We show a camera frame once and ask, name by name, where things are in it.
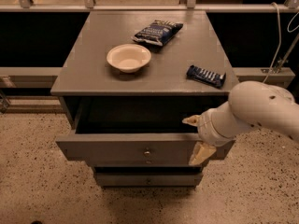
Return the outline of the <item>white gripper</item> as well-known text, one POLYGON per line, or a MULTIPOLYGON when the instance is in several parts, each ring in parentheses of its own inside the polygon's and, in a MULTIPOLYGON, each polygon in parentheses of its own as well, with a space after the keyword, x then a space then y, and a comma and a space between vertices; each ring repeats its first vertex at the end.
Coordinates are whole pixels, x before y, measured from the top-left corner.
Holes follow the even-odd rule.
POLYGON ((230 107, 210 108, 203 114, 192 115, 182 120, 184 124, 196 127, 202 141, 194 145, 189 165, 200 165, 215 152, 215 147, 222 147, 242 133, 255 131, 257 126, 239 119, 230 107))

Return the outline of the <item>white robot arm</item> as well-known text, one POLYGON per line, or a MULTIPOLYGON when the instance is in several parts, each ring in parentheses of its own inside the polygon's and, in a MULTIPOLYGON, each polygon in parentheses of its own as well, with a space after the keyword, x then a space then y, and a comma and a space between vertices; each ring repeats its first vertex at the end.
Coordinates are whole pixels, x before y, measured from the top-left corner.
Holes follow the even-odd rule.
POLYGON ((257 81, 235 85, 227 102, 183 122, 196 127, 200 138, 190 157, 190 166, 203 163, 237 135, 259 128, 299 142, 299 104, 289 91, 257 81))

